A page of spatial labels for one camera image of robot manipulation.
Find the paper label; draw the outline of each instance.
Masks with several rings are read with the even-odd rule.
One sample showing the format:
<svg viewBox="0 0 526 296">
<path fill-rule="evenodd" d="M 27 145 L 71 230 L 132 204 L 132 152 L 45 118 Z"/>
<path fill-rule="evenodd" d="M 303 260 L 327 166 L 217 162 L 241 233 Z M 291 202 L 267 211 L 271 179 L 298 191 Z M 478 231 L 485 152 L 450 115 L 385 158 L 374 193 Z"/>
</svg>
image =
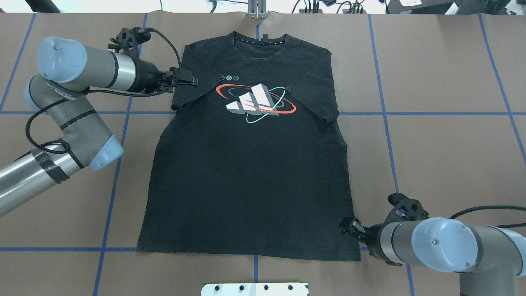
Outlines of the paper label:
<svg viewBox="0 0 526 296">
<path fill-rule="evenodd" d="M 403 7 L 417 6 L 422 4 L 422 0 L 400 0 Z"/>
</svg>

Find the adidas logo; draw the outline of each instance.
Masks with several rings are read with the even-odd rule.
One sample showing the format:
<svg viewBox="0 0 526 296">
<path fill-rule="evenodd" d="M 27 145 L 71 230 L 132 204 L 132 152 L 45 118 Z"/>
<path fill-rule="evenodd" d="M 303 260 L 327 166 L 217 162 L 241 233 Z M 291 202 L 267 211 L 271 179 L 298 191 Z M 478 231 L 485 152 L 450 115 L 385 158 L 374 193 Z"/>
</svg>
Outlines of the adidas logo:
<svg viewBox="0 0 526 296">
<path fill-rule="evenodd" d="M 239 101 L 226 105 L 227 110 L 236 114 L 279 116 L 279 113 L 272 112 L 275 103 L 263 83 L 252 86 L 250 90 L 251 92 L 239 96 Z"/>
</svg>

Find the t-shirt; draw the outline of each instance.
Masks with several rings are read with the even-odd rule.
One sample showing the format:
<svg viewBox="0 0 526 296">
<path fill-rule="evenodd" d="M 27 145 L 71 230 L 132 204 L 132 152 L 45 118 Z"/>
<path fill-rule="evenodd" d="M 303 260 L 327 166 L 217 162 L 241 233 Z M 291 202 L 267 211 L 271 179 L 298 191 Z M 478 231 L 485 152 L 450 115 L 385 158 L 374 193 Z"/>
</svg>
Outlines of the t-shirt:
<svg viewBox="0 0 526 296">
<path fill-rule="evenodd" d="M 138 251 L 358 261 L 347 144 L 322 47 L 232 32 L 187 45 Z"/>
</svg>

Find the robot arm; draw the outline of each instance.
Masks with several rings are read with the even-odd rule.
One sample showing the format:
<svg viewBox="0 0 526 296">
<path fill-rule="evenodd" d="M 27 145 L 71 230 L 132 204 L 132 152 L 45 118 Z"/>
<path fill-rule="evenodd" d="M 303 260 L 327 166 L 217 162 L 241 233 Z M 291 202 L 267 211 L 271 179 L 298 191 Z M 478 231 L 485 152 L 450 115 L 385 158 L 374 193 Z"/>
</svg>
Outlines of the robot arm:
<svg viewBox="0 0 526 296">
<path fill-rule="evenodd" d="M 119 141 L 87 100 L 87 93 L 97 92 L 89 87 L 152 96 L 172 92 L 178 84 L 197 85 L 189 70 L 172 67 L 161 72 L 154 64 L 139 59 L 137 45 L 150 39 L 149 31 L 167 40 L 153 28 L 136 27 L 123 28 L 116 39 L 111 38 L 114 44 L 108 46 L 109 51 L 58 37 L 42 41 L 37 54 L 39 74 L 27 85 L 24 97 L 39 110 L 36 115 L 47 112 L 64 136 L 44 146 L 33 141 L 35 148 L 27 155 L 0 169 L 0 216 L 66 181 L 80 169 L 89 166 L 100 170 L 123 154 Z M 26 127 L 28 135 L 36 115 Z"/>
<path fill-rule="evenodd" d="M 390 265 L 460 273 L 461 296 L 518 295 L 517 277 L 526 275 L 525 237 L 494 226 L 428 219 L 420 202 L 401 193 L 392 194 L 389 201 L 395 208 L 383 224 L 366 228 L 350 217 L 340 228 Z M 399 210 L 404 216 L 396 214 Z"/>
</svg>

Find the folded sleeve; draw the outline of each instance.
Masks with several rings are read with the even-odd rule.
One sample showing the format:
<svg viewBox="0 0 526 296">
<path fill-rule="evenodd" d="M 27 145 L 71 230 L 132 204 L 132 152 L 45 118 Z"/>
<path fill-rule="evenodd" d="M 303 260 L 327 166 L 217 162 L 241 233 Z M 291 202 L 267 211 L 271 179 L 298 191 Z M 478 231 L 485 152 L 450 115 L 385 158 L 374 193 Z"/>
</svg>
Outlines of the folded sleeve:
<svg viewBox="0 0 526 296">
<path fill-rule="evenodd" d="M 172 110 L 184 109 L 188 102 L 202 97 L 221 81 L 220 72 L 203 60 L 189 45 L 185 46 L 181 67 L 192 71 L 198 86 L 183 84 L 176 87 L 171 102 Z"/>
<path fill-rule="evenodd" d="M 285 87 L 293 98 L 325 123 L 338 118 L 330 57 L 330 51 L 326 50 L 317 63 Z"/>
</svg>

